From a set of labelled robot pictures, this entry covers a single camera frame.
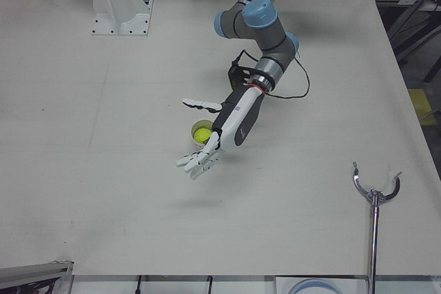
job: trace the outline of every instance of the white table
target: white table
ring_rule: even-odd
[[[175,160],[253,41],[235,0],[154,0],[147,38],[91,36],[92,0],[0,0],[0,267],[76,274],[362,275],[369,205],[391,189],[378,273],[441,273],[441,185],[373,0],[277,0],[307,98],[266,98],[245,144],[192,181]],[[276,88],[300,94],[291,64]]]

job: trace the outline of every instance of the yellow tennis ball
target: yellow tennis ball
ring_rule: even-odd
[[[211,135],[212,131],[210,129],[202,127],[194,132],[193,138],[200,144],[206,144]]]

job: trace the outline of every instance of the black cable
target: black cable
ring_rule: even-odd
[[[279,98],[279,99],[304,98],[304,97],[306,97],[306,96],[308,95],[308,93],[309,93],[309,88],[311,87],[311,81],[309,80],[308,72],[306,71],[305,67],[303,67],[302,64],[297,60],[296,57],[294,57],[294,60],[296,60],[297,64],[298,64],[298,65],[303,69],[303,71],[305,72],[306,79],[307,79],[307,81],[308,81],[308,88],[306,89],[306,92],[305,92],[304,94],[302,94],[301,96],[277,96],[277,95],[269,94],[269,93],[266,93],[266,95],[268,95],[268,96],[272,96],[272,97],[274,97],[274,98]]]
[[[246,54],[250,59],[255,60],[255,62],[258,62],[258,59],[256,59],[254,56],[252,56],[250,53],[247,52],[247,50],[240,51],[238,57],[233,62],[239,62],[240,58],[243,54]]]
[[[208,278],[207,278],[207,281],[209,281],[208,293],[207,294],[212,294],[213,276],[209,275]]]
[[[136,286],[135,294],[141,294],[141,280],[143,279],[142,275],[138,276],[138,286]]]

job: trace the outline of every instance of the red ring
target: red ring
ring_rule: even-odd
[[[266,94],[266,92],[264,91],[264,89],[261,88],[259,85],[256,85],[256,84],[253,84],[253,83],[248,83],[248,85],[251,85],[251,86],[257,87],[260,91],[262,91],[263,94]]]

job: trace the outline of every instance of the yellow object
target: yellow object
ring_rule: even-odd
[[[212,131],[210,129],[202,127],[194,132],[193,138],[196,142],[200,144],[206,144],[211,135]]]
[[[411,97],[413,108],[415,108],[416,116],[418,118],[432,112],[429,101],[427,100],[426,94],[423,89],[408,89],[409,95]],[[426,118],[420,119],[421,125],[438,125],[434,115],[430,115]]]

